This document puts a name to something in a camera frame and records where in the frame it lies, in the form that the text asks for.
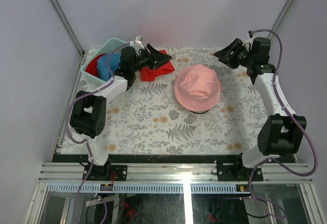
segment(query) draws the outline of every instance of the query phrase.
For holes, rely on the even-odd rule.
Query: table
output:
[[[88,60],[98,49],[90,49]],[[246,69],[230,69],[213,53],[217,47],[165,48],[175,71],[154,82],[134,85],[107,103],[106,126],[100,135],[109,154],[228,155],[256,145],[267,116],[259,92]],[[205,114],[194,114],[179,104],[173,84],[188,65],[204,64],[214,69],[222,85],[218,104]],[[78,90],[95,89],[82,75]],[[87,154],[85,144],[74,144],[67,135],[61,154]]]

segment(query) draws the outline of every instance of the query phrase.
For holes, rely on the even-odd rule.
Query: white wall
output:
[[[138,34],[154,46],[225,46],[270,28],[286,0],[58,0],[85,49]]]
[[[307,131],[319,155],[315,186],[327,215],[327,0],[295,0],[278,33],[284,48],[280,83],[292,108],[307,118]],[[271,60],[277,58],[278,44],[274,41]],[[305,139],[298,156],[301,161],[312,162]]]
[[[79,55],[48,0],[0,0],[0,222],[21,223]]]

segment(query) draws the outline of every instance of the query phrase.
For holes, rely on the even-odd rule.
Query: pink bucket hat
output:
[[[179,103],[191,111],[205,111],[219,101],[221,85],[216,72],[202,64],[185,67],[174,84]]]

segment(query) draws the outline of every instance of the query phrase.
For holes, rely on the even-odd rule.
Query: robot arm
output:
[[[76,139],[79,141],[87,139],[94,165],[97,166],[105,165],[108,160],[104,140],[98,137],[106,123],[106,103],[133,85],[135,72],[145,67],[158,69],[171,59],[171,56],[158,52],[150,44],[143,47],[140,36],[131,44],[133,47],[128,46],[121,50],[120,66],[113,78],[94,91],[79,91],[76,95],[78,98],[89,94],[74,104],[69,123],[75,129]]]
[[[259,91],[264,102],[268,119],[258,135],[258,144],[242,154],[242,167],[254,168],[258,163],[269,158],[295,154],[300,146],[303,134],[283,110],[273,90],[274,65],[269,64],[270,39],[252,37],[246,42],[235,39],[225,49],[214,53],[220,62],[230,68],[240,65],[247,68],[247,75]],[[277,91],[287,109],[305,129],[307,122],[297,116],[290,107],[276,76]]]

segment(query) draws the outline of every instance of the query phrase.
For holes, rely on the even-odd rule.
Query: plastic bin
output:
[[[97,86],[101,86],[105,83],[104,80],[99,79],[98,77],[95,77],[89,73],[87,73],[85,70],[87,68],[87,66],[89,65],[89,63],[98,55],[104,54],[104,53],[108,53],[110,54],[114,49],[118,48],[119,46],[126,44],[127,42],[122,41],[120,39],[117,38],[111,38],[108,39],[108,41],[98,50],[98,52],[96,52],[89,61],[87,61],[86,63],[84,63],[84,65],[81,67],[81,73],[88,76],[90,79],[90,82],[92,82],[93,84],[97,85]]]

